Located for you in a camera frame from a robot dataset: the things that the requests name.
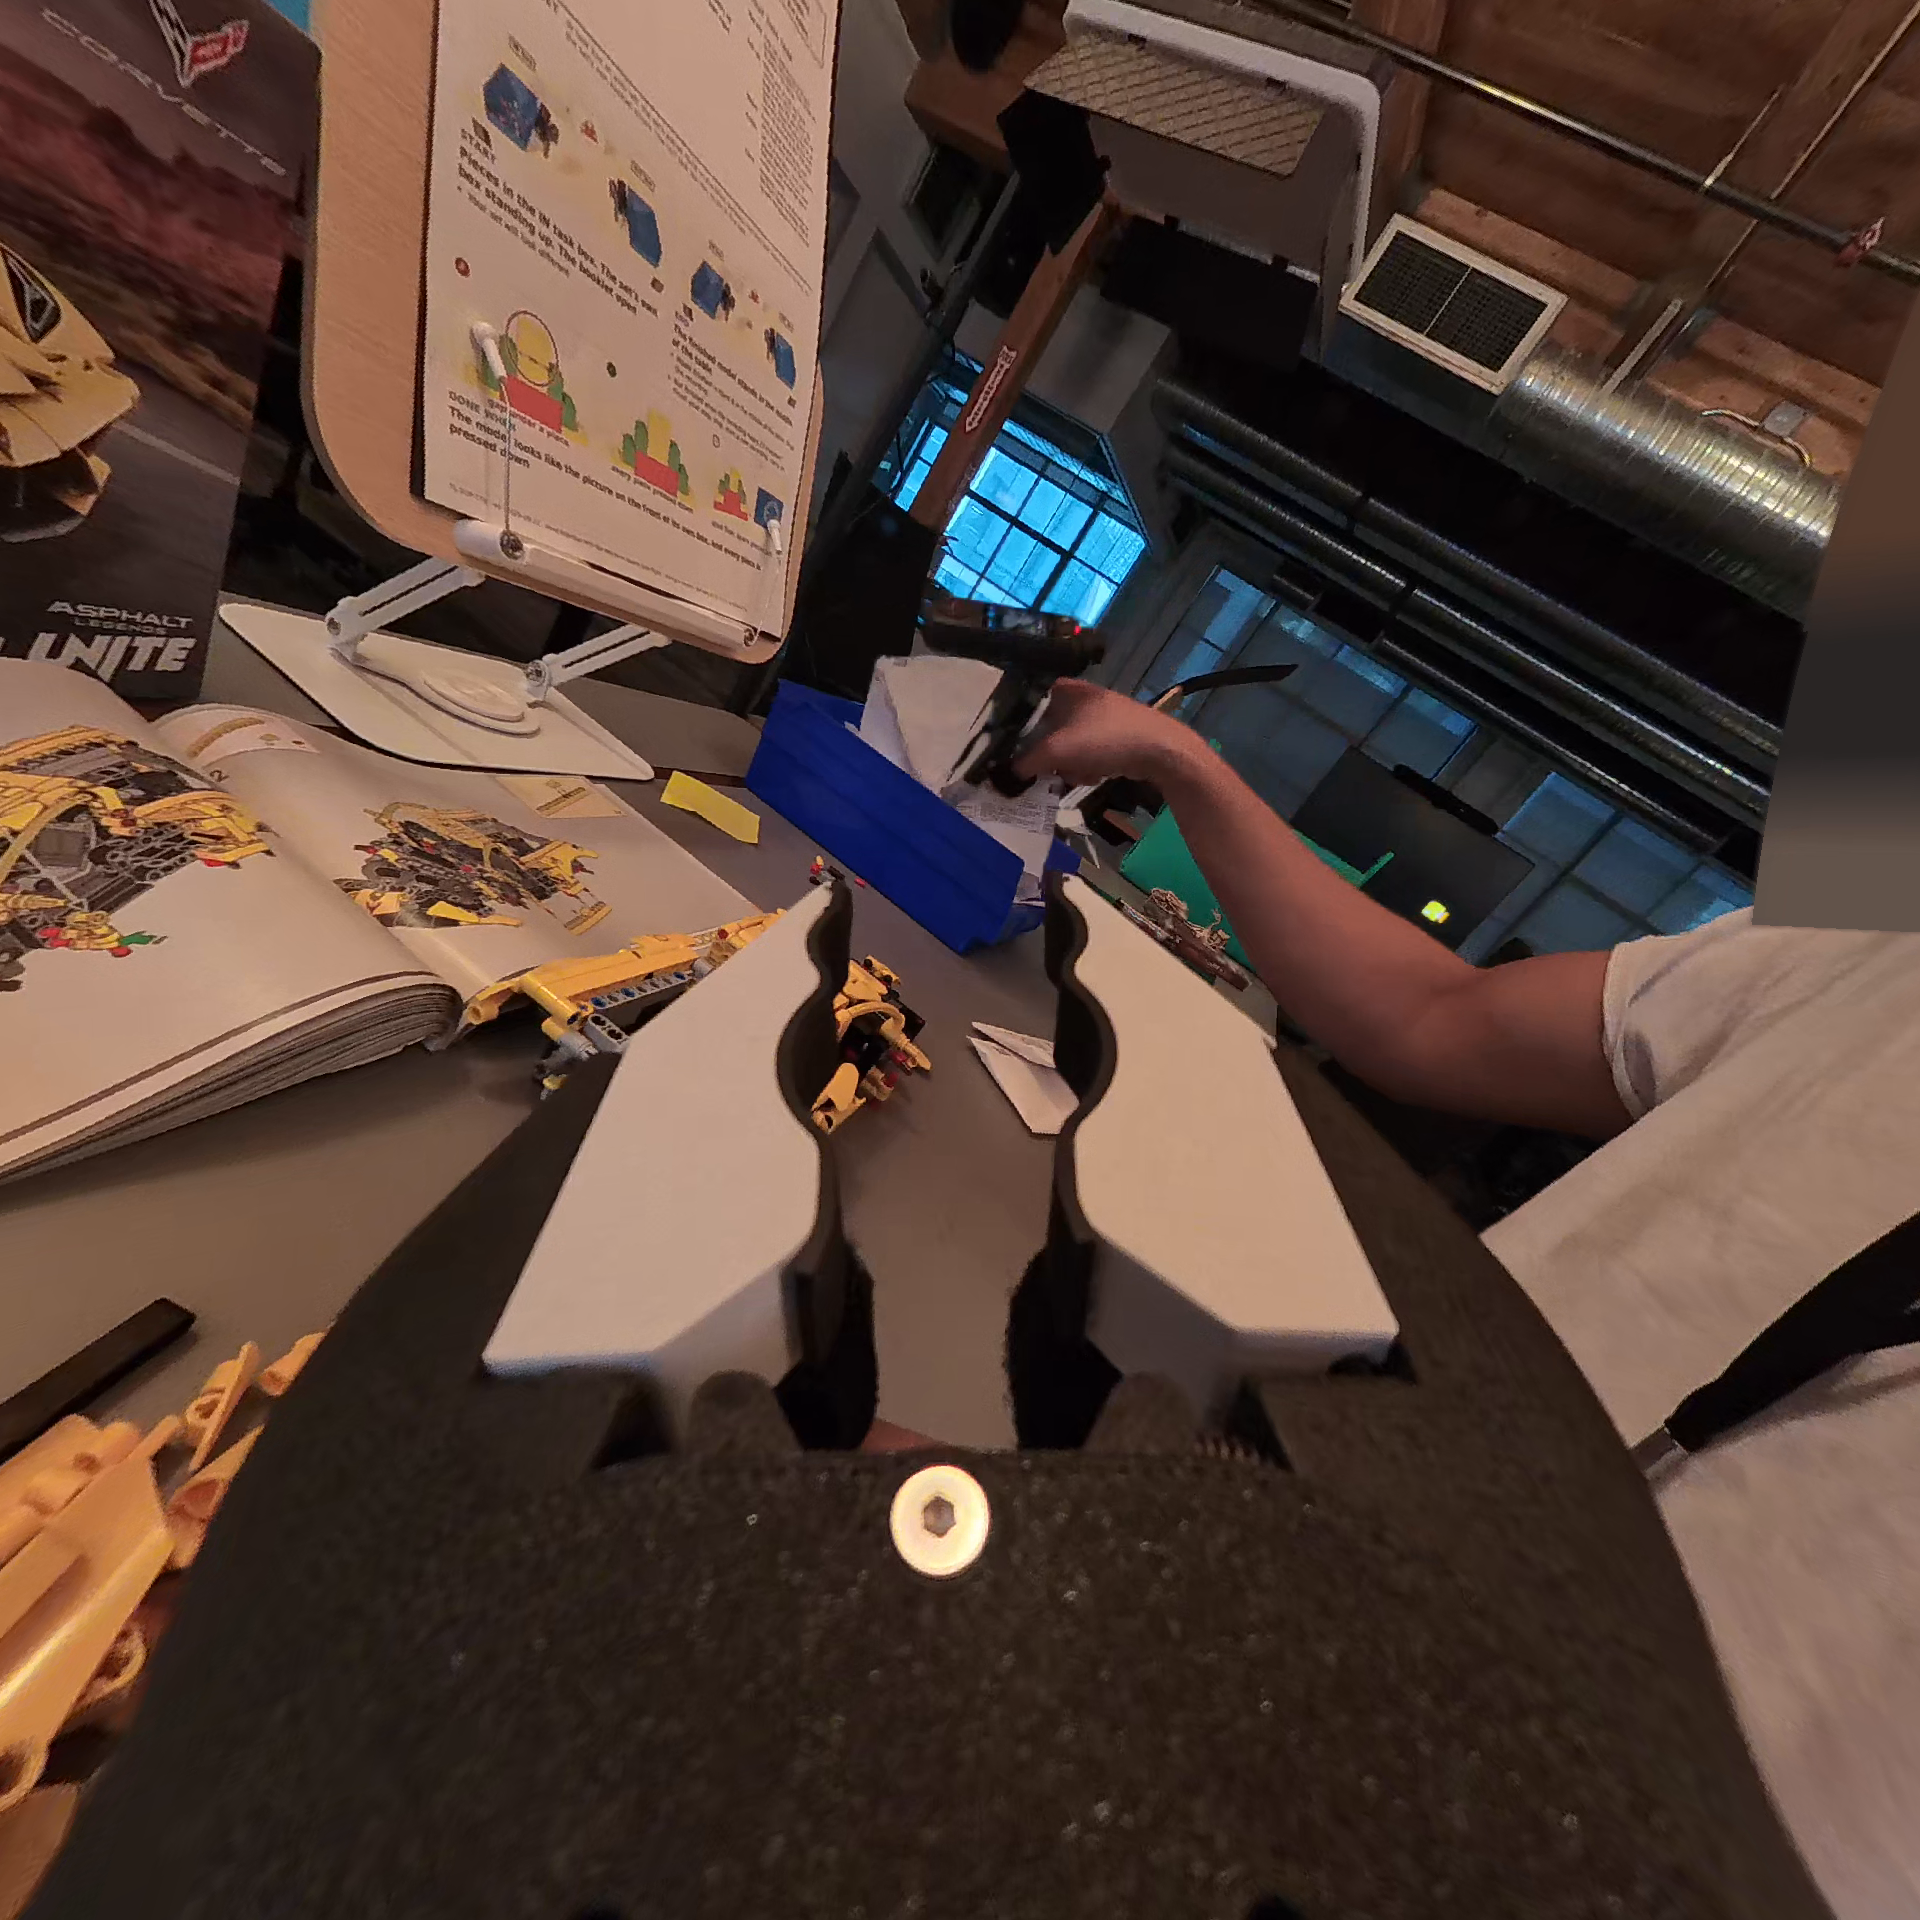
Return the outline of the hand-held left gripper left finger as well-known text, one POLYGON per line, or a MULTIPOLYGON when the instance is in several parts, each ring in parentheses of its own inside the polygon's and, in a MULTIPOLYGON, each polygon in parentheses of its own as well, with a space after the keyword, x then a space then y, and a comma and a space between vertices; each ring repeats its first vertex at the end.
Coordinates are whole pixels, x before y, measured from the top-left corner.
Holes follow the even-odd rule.
POLYGON ((836 1345, 848 1247, 808 1105, 836 1076, 841 972, 848 887, 823 878, 630 1043, 487 1376, 781 1379, 836 1345))

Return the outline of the pile of yellow brick parts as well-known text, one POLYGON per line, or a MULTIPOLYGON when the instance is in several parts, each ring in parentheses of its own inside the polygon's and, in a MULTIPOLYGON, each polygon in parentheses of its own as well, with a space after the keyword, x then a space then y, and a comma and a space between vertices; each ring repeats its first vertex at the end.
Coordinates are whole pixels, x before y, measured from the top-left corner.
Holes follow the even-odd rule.
POLYGON ((148 1654, 153 1590, 203 1560, 232 1480, 318 1335, 286 1356, 250 1343, 214 1362, 179 1419, 48 1425, 5 1468, 0 1560, 0 1807, 14 1816, 65 1737, 104 1724, 148 1654))

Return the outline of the blue plastic bin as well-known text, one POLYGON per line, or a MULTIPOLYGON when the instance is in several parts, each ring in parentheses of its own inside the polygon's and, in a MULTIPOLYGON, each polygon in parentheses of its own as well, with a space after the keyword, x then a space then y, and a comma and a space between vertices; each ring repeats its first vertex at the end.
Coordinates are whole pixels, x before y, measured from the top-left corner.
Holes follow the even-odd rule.
POLYGON ((949 805, 861 739, 848 699, 808 685, 772 685, 746 786, 954 959, 1038 928, 1038 878, 1080 870, 1044 786, 949 805))

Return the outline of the person's right forearm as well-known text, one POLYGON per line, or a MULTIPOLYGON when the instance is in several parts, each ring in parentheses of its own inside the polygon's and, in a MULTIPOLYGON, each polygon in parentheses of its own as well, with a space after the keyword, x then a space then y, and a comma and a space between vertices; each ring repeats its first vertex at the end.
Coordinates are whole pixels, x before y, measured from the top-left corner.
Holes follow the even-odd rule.
POLYGON ((1626 1132, 1605 947, 1477 972, 1309 861, 1227 760, 1166 807, 1275 1014, 1352 1082, 1442 1118, 1626 1132))

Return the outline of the large printed paper bag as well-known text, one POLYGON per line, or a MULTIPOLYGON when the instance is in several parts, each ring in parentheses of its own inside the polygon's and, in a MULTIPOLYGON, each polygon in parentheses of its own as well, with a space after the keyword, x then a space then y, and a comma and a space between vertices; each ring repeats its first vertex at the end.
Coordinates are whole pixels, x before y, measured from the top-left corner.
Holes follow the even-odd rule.
POLYGON ((966 783, 999 664, 969 657, 881 657, 861 712, 861 739, 888 757, 905 783, 949 805, 966 822, 1019 849, 1019 902, 1038 902, 1038 869, 1051 849, 1063 783, 1035 783, 1026 798, 999 798, 992 783, 966 783))

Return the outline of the white wooden book stand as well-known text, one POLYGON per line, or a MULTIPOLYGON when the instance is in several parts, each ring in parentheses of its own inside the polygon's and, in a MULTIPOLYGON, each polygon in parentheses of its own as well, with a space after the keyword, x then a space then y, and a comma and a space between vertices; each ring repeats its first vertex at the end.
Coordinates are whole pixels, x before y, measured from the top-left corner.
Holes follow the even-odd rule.
POLYGON ((652 783, 652 760, 598 733, 566 685, 633 648, 702 648, 680 598, 576 573, 569 596, 510 573, 514 537, 421 502, 421 254, 431 152, 438 4, 313 4, 318 23, 318 170, 310 237, 310 431, 345 502, 421 567, 331 615, 232 610, 256 648, 346 739, 480 774, 652 783))

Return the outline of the yellow paper scrap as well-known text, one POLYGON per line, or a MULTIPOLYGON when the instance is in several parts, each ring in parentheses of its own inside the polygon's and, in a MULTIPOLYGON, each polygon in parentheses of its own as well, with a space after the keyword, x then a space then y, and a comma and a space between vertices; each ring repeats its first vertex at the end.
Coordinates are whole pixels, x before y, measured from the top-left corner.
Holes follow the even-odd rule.
POLYGON ((723 798, 682 765, 662 774, 662 807, 682 807, 682 817, 723 828, 731 845, 758 845, 758 817, 739 798, 723 798))

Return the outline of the green plastic bin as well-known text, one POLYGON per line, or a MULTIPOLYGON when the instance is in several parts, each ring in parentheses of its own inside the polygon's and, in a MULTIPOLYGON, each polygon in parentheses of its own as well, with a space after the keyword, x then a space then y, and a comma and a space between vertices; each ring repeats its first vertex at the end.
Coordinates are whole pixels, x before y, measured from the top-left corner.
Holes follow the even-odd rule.
POLYGON ((1123 849, 1114 870, 1123 870, 1138 893, 1174 893, 1174 902, 1184 902, 1184 928, 1199 928, 1234 972, 1249 972, 1249 959, 1241 959, 1241 943, 1234 943, 1234 928, 1227 928, 1227 914, 1224 914, 1207 870, 1193 869, 1193 849, 1184 849, 1174 807, 1160 807, 1160 817, 1144 822, 1144 835, 1123 849))

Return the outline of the yellow black brick car model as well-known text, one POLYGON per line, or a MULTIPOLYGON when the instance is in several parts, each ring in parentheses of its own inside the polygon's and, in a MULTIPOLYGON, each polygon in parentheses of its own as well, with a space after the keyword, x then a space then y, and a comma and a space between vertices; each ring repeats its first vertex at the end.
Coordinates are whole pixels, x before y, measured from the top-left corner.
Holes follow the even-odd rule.
MULTIPOLYGON (((546 1036, 535 1086, 559 1086, 569 1058, 619 1051, 630 1036, 645 1036, 670 997, 758 943, 772 920, 781 914, 739 914, 720 928, 633 938, 605 959, 559 959, 497 978, 462 1005, 452 1043, 523 1005, 546 1036)), ((832 1023, 832 1082, 808 1105, 823 1136, 865 1105, 888 1105, 902 1076, 925 1076, 923 1014, 902 997, 902 978, 881 959, 848 959, 841 990, 832 997, 832 1023)))

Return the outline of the instruction booklet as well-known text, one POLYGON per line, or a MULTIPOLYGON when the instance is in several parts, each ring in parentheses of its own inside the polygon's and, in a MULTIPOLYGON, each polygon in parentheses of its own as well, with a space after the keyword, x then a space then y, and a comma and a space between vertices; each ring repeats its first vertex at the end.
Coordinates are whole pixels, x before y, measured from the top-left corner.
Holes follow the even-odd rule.
POLYGON ((256 708, 142 719, 91 671, 0 671, 0 1174, 446 1049, 510 978, 751 920, 630 805, 370 757, 256 708))

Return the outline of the black monitor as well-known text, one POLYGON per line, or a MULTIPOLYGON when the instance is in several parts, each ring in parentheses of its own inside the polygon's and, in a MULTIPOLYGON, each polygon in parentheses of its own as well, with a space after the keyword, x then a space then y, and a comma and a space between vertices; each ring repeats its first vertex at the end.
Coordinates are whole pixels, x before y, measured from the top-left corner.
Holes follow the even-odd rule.
POLYGON ((1497 817, 1454 805, 1407 765, 1370 760, 1358 749, 1309 783, 1289 828, 1442 947, 1470 943, 1470 928, 1536 870, 1527 849, 1501 845, 1497 817))

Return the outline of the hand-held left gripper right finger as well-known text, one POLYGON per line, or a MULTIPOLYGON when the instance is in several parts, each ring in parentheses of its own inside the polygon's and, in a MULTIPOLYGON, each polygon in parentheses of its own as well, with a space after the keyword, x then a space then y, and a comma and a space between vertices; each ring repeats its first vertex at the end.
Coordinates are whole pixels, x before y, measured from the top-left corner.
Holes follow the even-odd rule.
POLYGON ((1275 1049, 1087 878, 1044 887, 1051 1154, 1080 1335, 1114 1376, 1263 1379, 1391 1362, 1399 1314, 1275 1049))

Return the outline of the grey desk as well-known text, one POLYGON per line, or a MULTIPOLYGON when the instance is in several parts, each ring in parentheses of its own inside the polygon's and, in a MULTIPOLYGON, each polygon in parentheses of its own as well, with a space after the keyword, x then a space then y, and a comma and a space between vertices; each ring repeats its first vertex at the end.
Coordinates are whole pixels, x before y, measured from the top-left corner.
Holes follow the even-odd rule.
POLYGON ((84 1174, 66 1242, 5 1219, 5 1356, 30 1314, 214 1285, 239 1314, 345 1305, 239 1470, 142 1701, 23 1915, 1263 1915, 1282 1895, 1282 1729, 1234 1510, 1275 1480, 1184 1452, 969 1457, 992 1545, 925 1581, 890 1492, 925 1452, 861 1452, 875 1278, 832 1142, 781 1094, 832 1058, 848 893, 781 920, 794 1014, 746 1071, 801 1154, 770 1362, 487 1376, 480 1345, 576 1174, 645 1296, 720 1285, 720 1229, 772 1198, 739 1127, 670 1142, 720 1174, 688 1247, 645 1219, 662 1142, 612 1142, 612 1058, 438 1154, 421 1105, 346 1154, 263 1160, 274 1105, 214 1118, 187 1198, 84 1174))

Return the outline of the white vent grille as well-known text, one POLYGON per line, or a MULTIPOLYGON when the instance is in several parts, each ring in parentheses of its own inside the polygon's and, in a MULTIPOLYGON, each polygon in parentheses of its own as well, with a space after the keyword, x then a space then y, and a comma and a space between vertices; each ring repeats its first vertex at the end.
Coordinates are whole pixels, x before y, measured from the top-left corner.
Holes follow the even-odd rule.
POLYGON ((1352 282, 1342 286, 1345 323, 1464 380, 1490 400, 1501 400, 1527 372, 1561 308, 1570 293, 1414 214, 1391 214, 1352 282))

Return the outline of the small brown brick model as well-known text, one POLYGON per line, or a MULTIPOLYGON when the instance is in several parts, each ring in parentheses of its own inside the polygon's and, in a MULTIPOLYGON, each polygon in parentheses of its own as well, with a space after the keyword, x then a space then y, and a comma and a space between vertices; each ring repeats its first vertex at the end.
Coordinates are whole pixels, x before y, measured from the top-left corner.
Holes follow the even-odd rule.
POLYGON ((1144 893, 1144 920, 1153 920, 1153 938, 1160 938, 1184 972, 1199 972, 1207 984, 1227 984, 1227 990, 1249 984, 1249 972, 1227 959, 1224 914, 1215 914, 1215 920, 1184 920, 1184 902, 1166 893, 1166 887, 1153 887, 1153 893, 1144 893))

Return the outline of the long black brick beam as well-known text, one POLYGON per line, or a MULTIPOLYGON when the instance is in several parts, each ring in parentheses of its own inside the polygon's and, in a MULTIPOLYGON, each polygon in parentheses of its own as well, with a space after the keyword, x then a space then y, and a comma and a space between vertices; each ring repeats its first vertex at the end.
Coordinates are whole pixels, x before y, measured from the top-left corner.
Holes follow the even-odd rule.
POLYGON ((104 1335, 84 1343, 75 1356, 65 1356, 48 1376, 23 1379, 23 1390, 0 1400, 0 1457, 30 1452, 30 1446, 48 1438, 65 1419, 75 1419, 75 1409, 98 1400, 104 1390, 119 1390, 135 1369, 148 1369, 153 1356, 170 1356, 187 1326, 192 1326, 187 1305, 148 1296, 142 1314, 122 1314, 119 1326, 104 1326, 104 1335))

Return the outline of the person's right hand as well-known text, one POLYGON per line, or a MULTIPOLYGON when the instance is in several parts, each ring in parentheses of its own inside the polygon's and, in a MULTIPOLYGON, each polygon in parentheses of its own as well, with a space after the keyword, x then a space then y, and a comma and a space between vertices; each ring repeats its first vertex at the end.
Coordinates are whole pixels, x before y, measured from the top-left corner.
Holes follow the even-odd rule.
POLYGON ((1063 680, 1038 719, 1019 733, 1010 774, 1044 774, 1070 786, 1153 783, 1160 798, 1178 798, 1193 783, 1215 783, 1224 760, 1174 712, 1063 680))

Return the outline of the printed instruction sheet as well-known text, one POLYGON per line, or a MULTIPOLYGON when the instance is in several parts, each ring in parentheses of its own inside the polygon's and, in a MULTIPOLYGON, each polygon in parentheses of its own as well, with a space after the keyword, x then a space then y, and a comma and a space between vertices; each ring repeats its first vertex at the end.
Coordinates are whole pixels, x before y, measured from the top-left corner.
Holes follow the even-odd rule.
POLYGON ((794 610, 832 224, 823 0, 452 0, 431 23, 421 502, 510 573, 794 610))

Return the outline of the plain white paper bag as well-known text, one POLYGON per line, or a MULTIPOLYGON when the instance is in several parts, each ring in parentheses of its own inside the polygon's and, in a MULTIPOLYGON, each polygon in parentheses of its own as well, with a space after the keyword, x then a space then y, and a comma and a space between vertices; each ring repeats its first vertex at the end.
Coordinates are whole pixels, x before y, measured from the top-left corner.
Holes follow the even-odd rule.
POLYGON ((969 1016, 969 1051, 1035 1136, 1063 1136, 1080 1094, 1051 1071, 1051 1043, 969 1016))

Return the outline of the dark toy car set box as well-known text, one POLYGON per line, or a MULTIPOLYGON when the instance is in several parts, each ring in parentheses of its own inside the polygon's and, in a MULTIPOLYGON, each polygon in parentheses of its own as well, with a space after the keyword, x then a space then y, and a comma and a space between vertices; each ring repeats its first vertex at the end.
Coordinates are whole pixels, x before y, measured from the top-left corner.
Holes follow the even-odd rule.
POLYGON ((279 4, 0 4, 5 657, 203 692, 313 119, 279 4))

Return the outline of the white ceiling heater unit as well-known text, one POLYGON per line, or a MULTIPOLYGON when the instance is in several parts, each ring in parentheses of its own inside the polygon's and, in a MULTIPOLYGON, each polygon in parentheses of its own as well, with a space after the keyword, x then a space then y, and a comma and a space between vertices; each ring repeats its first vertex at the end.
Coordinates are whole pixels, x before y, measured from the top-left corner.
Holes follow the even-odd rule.
POLYGON ((1345 286, 1378 244, 1391 66, 1269 4, 1077 0, 1035 101, 1087 119, 1114 207, 1345 286))

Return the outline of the brown wooden post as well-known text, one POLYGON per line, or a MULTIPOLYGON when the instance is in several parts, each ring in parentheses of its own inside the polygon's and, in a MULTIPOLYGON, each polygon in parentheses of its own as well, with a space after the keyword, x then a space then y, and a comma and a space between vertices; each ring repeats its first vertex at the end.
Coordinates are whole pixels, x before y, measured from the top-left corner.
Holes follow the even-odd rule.
POLYGON ((1070 244, 1038 254, 1038 268, 1026 269, 1026 286, 1019 286, 1019 297, 1010 297, 1010 311, 1003 311, 1003 328, 999 328, 999 343, 992 343, 992 357, 982 357, 982 372, 966 400, 925 483, 905 502, 905 514, 923 532, 935 532, 935 537, 949 532, 949 508, 966 502, 969 477, 982 470, 999 424, 1010 421, 1038 349, 1051 343, 1051 328, 1063 328, 1077 286, 1087 282, 1087 268, 1104 255, 1111 233, 1114 233, 1114 196, 1104 196, 1070 233, 1070 244))

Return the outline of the silver air duct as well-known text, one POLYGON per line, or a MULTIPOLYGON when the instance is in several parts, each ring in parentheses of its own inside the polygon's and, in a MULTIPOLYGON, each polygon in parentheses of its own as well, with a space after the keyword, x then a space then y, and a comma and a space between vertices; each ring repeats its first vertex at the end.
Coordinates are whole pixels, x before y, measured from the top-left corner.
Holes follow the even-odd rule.
POLYGON ((1767 424, 1605 385, 1593 357, 1541 343, 1497 400, 1490 445, 1663 558, 1805 615, 1845 488, 1767 424))

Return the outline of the person in beige shirt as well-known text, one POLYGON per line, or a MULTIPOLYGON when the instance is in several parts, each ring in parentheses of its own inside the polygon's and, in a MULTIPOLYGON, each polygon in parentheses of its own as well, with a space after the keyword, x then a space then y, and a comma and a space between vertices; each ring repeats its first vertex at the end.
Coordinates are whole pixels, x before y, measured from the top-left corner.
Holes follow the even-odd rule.
MULTIPOLYGON (((1620 943, 1626 1132, 1490 1229, 1640 1446, 1805 1285, 1920 1211, 1920 938, 1620 943)), ((1828 1915, 1920 1915, 1920 1390, 1854 1356, 1655 1470, 1743 1747, 1828 1915)))

